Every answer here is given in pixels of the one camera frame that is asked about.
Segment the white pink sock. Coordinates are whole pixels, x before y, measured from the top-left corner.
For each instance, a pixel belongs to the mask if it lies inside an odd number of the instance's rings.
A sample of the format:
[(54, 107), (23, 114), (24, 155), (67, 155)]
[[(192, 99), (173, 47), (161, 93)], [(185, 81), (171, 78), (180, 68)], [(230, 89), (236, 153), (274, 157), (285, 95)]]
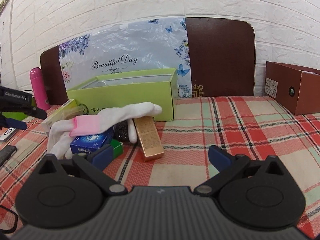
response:
[(74, 117), (73, 128), (69, 135), (71, 137), (79, 137), (101, 134), (122, 121), (144, 116), (154, 117), (161, 113), (161, 106), (151, 102), (106, 108), (101, 110), (97, 115), (79, 115)]
[(69, 134), (74, 128), (72, 119), (60, 120), (53, 123), (48, 137), (47, 154), (53, 154), (57, 159), (63, 159), (70, 150), (70, 143), (74, 140)]

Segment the green tray box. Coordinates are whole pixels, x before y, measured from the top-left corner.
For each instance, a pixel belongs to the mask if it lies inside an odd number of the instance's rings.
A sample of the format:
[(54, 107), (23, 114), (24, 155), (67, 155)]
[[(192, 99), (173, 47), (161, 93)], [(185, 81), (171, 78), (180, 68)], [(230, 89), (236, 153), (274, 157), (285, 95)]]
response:
[(26, 117), (30, 116), (31, 111), (34, 108), (36, 108), (36, 102), (33, 96), (29, 102), (12, 102), (1, 99), (1, 113), (6, 118), (13, 118), (22, 121)]

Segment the blue small box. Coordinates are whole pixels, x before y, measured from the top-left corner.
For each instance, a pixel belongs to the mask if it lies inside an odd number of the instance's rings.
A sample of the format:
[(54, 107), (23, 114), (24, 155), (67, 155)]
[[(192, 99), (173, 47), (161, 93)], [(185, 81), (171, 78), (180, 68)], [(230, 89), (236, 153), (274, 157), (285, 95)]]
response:
[(112, 141), (114, 129), (111, 127), (101, 134), (76, 137), (70, 144), (71, 152), (92, 153)]

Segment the green small box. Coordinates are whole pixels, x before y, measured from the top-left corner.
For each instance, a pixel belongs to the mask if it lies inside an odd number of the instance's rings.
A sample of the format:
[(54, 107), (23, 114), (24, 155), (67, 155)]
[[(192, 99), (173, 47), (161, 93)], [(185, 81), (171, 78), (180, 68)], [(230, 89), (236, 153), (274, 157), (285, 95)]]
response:
[(113, 159), (116, 159), (117, 157), (123, 154), (124, 150), (122, 142), (119, 142), (116, 139), (112, 139), (110, 145), (113, 148)]

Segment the pink thermos bottle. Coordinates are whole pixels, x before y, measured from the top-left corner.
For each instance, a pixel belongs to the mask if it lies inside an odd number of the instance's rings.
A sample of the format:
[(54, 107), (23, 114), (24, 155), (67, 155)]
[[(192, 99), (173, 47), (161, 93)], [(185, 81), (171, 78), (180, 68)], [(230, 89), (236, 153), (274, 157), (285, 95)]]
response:
[(31, 69), (29, 77), (37, 107), (45, 111), (50, 109), (41, 69), (39, 67)]

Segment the white remote device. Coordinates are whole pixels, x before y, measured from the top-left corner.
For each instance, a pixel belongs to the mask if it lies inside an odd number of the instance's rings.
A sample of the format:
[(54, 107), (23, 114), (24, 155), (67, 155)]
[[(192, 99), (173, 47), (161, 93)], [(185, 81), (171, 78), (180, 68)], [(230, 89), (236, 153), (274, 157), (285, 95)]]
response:
[(0, 136), (0, 143), (8, 141), (10, 138), (12, 138), (18, 129), (16, 128), (9, 128), (7, 129), (1, 136)]

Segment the black white patterned pouch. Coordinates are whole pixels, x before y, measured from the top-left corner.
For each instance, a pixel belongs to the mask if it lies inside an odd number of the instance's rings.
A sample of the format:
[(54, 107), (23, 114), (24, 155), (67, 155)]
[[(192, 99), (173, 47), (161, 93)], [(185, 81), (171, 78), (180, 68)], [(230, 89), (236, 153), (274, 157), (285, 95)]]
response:
[(113, 139), (120, 142), (129, 142), (129, 132), (127, 121), (122, 121), (113, 127)]

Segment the plaid red bedsheet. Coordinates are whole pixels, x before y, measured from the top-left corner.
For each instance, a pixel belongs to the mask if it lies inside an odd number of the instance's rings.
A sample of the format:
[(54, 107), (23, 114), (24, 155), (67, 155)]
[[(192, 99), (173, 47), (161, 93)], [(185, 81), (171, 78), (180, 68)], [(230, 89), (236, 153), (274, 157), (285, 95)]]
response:
[(158, 122), (165, 154), (144, 162), (138, 146), (126, 145), (106, 173), (133, 185), (195, 186), (216, 174), (208, 148), (253, 159), (276, 154), (306, 198), (299, 228), (319, 234), (319, 114), (293, 115), (270, 97), (181, 99), (173, 121)]

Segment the black phone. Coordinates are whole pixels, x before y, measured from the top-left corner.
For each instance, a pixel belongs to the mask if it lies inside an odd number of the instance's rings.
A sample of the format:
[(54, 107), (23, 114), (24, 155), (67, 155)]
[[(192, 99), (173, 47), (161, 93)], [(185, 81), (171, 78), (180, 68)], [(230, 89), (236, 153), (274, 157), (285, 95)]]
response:
[(2, 167), (10, 157), (17, 151), (16, 146), (6, 145), (0, 151), (0, 167)]

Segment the cream long box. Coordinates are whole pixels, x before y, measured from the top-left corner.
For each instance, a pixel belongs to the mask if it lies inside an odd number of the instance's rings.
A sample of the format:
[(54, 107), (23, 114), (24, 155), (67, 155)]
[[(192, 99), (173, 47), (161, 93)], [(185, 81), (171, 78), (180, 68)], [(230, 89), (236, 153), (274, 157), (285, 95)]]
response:
[(77, 115), (83, 115), (84, 110), (84, 106), (78, 106), (75, 99), (68, 100), (43, 120), (41, 123), (43, 130), (47, 135), (49, 135), (50, 129), (55, 122), (60, 120), (69, 120)]

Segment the gold rectangular box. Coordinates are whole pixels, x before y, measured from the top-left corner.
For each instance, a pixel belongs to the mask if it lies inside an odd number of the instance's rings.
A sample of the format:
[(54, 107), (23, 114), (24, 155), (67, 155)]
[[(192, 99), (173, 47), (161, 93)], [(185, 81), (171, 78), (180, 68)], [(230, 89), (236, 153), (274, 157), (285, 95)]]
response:
[(162, 146), (153, 117), (144, 116), (134, 119), (136, 131), (143, 149), (144, 161), (161, 158), (164, 155)]

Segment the lime green open box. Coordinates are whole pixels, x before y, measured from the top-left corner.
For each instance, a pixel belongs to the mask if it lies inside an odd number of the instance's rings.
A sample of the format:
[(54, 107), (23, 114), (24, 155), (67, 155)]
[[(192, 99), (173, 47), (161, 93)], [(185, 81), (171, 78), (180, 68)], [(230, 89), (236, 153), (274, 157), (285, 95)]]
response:
[(175, 68), (165, 68), (99, 75), (67, 90), (67, 96), (83, 105), (85, 114), (152, 102), (162, 108), (156, 121), (172, 121), (178, 100), (177, 73)]

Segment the brown cardboard shoe box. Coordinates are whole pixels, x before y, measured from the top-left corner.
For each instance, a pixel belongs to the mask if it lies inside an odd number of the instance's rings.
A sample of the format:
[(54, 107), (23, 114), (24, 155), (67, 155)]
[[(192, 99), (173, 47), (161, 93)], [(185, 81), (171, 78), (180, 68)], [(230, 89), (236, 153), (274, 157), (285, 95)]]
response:
[(267, 61), (265, 93), (294, 115), (318, 113), (319, 70)]

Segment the dark brown wooden headboard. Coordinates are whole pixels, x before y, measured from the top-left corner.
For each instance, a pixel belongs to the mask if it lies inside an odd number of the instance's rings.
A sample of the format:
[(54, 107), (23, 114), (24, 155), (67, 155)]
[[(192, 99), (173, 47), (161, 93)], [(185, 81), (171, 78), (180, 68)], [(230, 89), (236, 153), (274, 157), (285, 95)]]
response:
[[(185, 17), (191, 66), (191, 96), (252, 96), (255, 35), (244, 21)], [(67, 99), (59, 45), (44, 51), (40, 66), (51, 104)]]

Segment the floral Beautiful Day pillow bag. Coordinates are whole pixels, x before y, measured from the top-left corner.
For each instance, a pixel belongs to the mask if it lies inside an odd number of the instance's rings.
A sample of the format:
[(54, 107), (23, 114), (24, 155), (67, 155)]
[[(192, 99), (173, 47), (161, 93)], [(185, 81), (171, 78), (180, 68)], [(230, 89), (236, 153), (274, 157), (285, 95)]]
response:
[(175, 68), (178, 95), (191, 97), (187, 24), (183, 16), (117, 24), (59, 45), (66, 89), (105, 74)]

